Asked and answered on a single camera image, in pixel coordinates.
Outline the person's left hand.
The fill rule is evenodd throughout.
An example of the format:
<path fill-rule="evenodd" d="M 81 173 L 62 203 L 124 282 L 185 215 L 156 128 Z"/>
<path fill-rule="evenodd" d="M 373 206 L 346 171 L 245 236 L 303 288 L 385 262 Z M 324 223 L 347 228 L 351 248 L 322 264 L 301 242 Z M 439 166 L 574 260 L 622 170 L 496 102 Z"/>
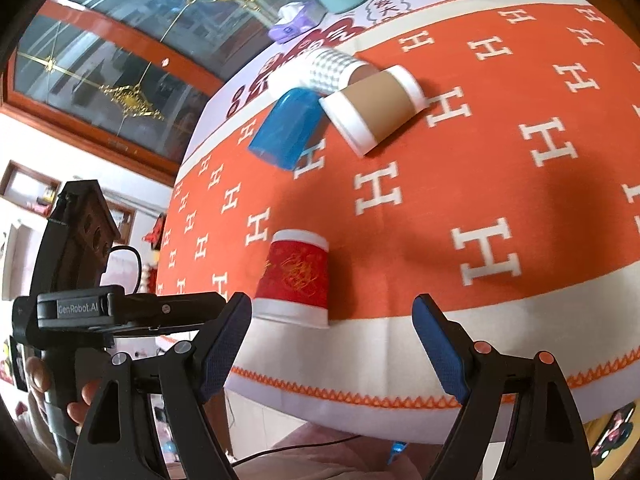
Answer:
<path fill-rule="evenodd" d="M 50 370 L 45 362 L 36 356 L 27 359 L 25 370 L 27 374 L 29 388 L 36 397 L 40 408 L 44 408 L 46 394 L 50 391 L 58 391 L 58 385 L 52 379 Z M 96 393 L 99 391 L 101 381 L 99 379 L 89 380 L 81 388 L 78 399 L 70 402 L 66 406 L 68 417 L 81 429 L 89 413 L 89 408 Z"/>

